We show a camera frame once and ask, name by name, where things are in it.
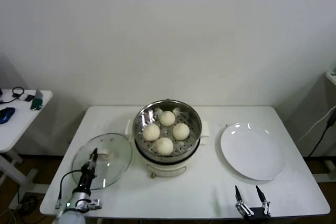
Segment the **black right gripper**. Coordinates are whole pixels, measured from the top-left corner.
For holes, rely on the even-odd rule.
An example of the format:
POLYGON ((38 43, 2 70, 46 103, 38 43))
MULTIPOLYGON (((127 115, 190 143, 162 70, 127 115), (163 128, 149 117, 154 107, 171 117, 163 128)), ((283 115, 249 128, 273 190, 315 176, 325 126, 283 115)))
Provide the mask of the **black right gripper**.
POLYGON ((240 191, 237 186, 235 186, 235 197, 236 197, 236 209, 238 212, 244 216, 243 219, 246 221, 264 221, 265 215, 270 216, 270 201, 266 199, 265 194, 256 185, 256 190, 258 197, 262 203, 262 207, 249 208, 242 199, 240 191))

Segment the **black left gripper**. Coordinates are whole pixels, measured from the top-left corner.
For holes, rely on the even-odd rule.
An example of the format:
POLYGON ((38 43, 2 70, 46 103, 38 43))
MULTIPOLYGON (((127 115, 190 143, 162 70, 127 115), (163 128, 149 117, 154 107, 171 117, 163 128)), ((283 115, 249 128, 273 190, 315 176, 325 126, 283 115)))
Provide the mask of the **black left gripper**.
POLYGON ((95 179, 95 169, 93 169, 97 165, 98 159, 98 149, 95 148, 91 154, 91 158, 88 162, 88 169, 81 170, 81 176, 78 183, 78 189, 80 191, 89 191, 92 181, 95 179))

